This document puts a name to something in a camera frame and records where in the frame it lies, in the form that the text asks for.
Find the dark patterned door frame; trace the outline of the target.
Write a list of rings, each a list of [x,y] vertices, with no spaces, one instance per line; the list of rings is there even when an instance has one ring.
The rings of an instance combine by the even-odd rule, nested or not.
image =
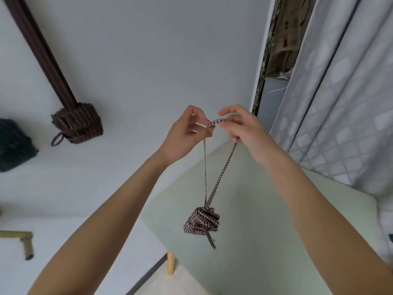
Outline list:
[[[273,47],[273,40],[276,33],[277,23],[282,8],[283,0],[272,0],[268,11],[267,27],[264,33],[264,40],[259,59],[259,71],[257,73],[254,96],[252,97],[251,112],[258,116],[259,107],[262,99],[264,84],[266,81],[266,73]]]

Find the pale green chair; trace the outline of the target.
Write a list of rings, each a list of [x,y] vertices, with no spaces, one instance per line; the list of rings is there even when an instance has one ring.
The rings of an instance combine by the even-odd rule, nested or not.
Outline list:
[[[210,295],[332,295],[310,260],[267,171],[239,143],[211,207],[213,249],[183,226],[204,204],[199,162],[144,207],[141,218]]]

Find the brown wicker basket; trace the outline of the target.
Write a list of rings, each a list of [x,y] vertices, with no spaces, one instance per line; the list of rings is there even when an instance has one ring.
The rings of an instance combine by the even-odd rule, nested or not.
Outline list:
[[[52,139],[52,147],[59,145],[63,139],[80,144],[103,135],[101,118],[91,103],[78,103],[71,110],[62,108],[51,117],[52,124],[60,131]]]

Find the dark green knitted cushion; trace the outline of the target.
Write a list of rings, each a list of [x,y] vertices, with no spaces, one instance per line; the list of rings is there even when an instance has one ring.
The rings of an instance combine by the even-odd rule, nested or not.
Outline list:
[[[0,173],[26,163],[37,154],[32,139],[14,120],[0,118]]]

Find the checkered drawstring pouch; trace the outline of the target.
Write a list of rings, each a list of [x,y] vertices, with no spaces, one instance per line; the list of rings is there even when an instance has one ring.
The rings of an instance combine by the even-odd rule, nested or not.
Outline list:
[[[217,232],[218,231],[218,226],[219,226],[219,220],[220,216],[217,214],[210,205],[214,199],[214,196],[217,192],[217,189],[219,187],[219,183],[221,182],[221,179],[228,167],[228,164],[233,156],[233,153],[235,151],[235,148],[237,146],[238,142],[234,143],[233,149],[226,161],[226,164],[224,165],[219,178],[217,179],[210,195],[208,196],[208,188],[207,188],[207,162],[206,162],[206,141],[203,140],[203,146],[204,146],[204,188],[205,188],[205,194],[204,194],[204,205],[202,207],[197,207],[193,213],[190,215],[190,217],[187,219],[186,223],[183,226],[184,232],[185,233],[190,233],[193,235],[199,235],[199,236],[206,236],[211,247],[213,249],[216,249],[216,246],[214,244],[214,239],[211,236],[211,232]]]

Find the person's left forearm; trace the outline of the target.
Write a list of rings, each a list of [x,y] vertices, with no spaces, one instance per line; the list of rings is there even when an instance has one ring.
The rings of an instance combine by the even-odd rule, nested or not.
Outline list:
[[[67,239],[27,295],[94,295],[169,165],[158,149]]]

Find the dark brown wooden post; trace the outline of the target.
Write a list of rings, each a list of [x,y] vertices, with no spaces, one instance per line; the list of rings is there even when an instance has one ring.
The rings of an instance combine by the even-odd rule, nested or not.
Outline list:
[[[36,57],[62,106],[74,110],[78,102],[25,0],[3,0],[20,32]]]

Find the person's right hand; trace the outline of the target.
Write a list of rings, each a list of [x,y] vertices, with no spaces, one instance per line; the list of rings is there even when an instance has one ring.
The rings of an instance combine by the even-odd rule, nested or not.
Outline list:
[[[253,158],[262,164],[267,164],[272,157],[281,151],[273,138],[265,131],[258,118],[239,104],[230,105],[218,112],[219,116],[226,116],[243,126],[242,133],[229,133],[234,142],[239,140],[247,147]]]

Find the grey patterned curtain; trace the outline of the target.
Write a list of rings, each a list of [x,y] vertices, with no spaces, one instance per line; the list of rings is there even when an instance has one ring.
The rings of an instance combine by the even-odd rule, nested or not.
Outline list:
[[[270,134],[303,168],[377,200],[393,267],[393,0],[316,0]]]

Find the person's right forearm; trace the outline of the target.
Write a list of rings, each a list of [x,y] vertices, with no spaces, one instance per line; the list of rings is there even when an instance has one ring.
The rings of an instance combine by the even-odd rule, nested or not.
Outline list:
[[[318,273],[333,295],[393,295],[393,274],[366,240],[281,149],[267,169]]]

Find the person's left hand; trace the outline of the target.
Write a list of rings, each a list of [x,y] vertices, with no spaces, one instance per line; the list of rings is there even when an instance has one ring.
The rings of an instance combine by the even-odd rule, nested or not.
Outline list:
[[[209,123],[202,109],[189,105],[157,150],[164,164],[167,167],[172,165],[189,154],[198,143],[212,137],[214,127],[208,127]]]

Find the bamboo frame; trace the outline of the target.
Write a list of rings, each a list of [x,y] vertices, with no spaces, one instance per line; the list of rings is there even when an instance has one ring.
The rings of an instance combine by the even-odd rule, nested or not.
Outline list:
[[[33,232],[32,231],[12,231],[0,230],[0,238],[17,238],[23,245],[25,260],[30,261],[34,257]]]

